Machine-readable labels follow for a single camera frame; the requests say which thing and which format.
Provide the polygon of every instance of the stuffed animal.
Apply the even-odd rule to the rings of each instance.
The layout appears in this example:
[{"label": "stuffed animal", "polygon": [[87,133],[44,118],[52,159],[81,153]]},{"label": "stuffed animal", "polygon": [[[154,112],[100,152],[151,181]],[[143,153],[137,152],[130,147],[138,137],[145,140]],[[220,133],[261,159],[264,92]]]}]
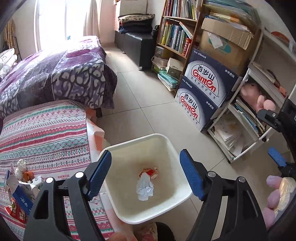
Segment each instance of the stuffed animal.
[{"label": "stuffed animal", "polygon": [[253,109],[258,113],[259,110],[276,110],[276,105],[271,100],[266,100],[263,95],[261,95],[259,88],[256,83],[245,83],[240,90],[242,98],[253,107]]}]

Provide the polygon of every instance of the hanging clothes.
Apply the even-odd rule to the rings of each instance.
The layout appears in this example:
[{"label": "hanging clothes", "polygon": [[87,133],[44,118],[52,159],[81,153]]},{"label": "hanging clothes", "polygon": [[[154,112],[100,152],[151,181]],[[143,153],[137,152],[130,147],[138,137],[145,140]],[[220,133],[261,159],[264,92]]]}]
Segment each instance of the hanging clothes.
[{"label": "hanging clothes", "polygon": [[85,17],[83,36],[93,35],[100,38],[99,17],[97,9],[98,8],[96,0],[91,0],[89,11],[87,12]]},{"label": "hanging clothes", "polygon": [[15,23],[11,18],[4,28],[4,40],[8,48],[15,49],[15,54],[18,55],[18,48],[15,39]]}]

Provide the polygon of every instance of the bed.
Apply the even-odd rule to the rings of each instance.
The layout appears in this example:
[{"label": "bed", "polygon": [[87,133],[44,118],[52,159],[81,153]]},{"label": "bed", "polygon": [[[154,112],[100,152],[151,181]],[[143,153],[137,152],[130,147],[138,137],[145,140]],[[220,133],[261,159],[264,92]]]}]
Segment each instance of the bed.
[{"label": "bed", "polygon": [[30,107],[62,99],[92,109],[113,109],[117,76],[106,65],[96,36],[68,40],[18,63],[0,83],[0,130],[3,119]]}]

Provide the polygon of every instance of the plaid cloth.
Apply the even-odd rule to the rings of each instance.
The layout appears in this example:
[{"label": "plaid cloth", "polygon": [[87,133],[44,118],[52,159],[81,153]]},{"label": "plaid cloth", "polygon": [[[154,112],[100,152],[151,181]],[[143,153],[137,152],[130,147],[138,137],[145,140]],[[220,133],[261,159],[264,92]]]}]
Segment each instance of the plaid cloth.
[{"label": "plaid cloth", "polygon": [[4,28],[4,39],[10,49],[15,49],[15,54],[18,55],[18,49],[15,41],[15,23],[11,18]]}]

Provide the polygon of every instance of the black ottoman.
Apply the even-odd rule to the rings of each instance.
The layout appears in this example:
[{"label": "black ottoman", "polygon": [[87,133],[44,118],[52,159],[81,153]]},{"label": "black ottoman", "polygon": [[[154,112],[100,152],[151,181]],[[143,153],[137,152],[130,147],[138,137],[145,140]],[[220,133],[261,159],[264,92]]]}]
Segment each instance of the black ottoman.
[{"label": "black ottoman", "polygon": [[115,44],[139,66],[139,70],[151,68],[156,45],[151,34],[120,34],[115,31]]}]

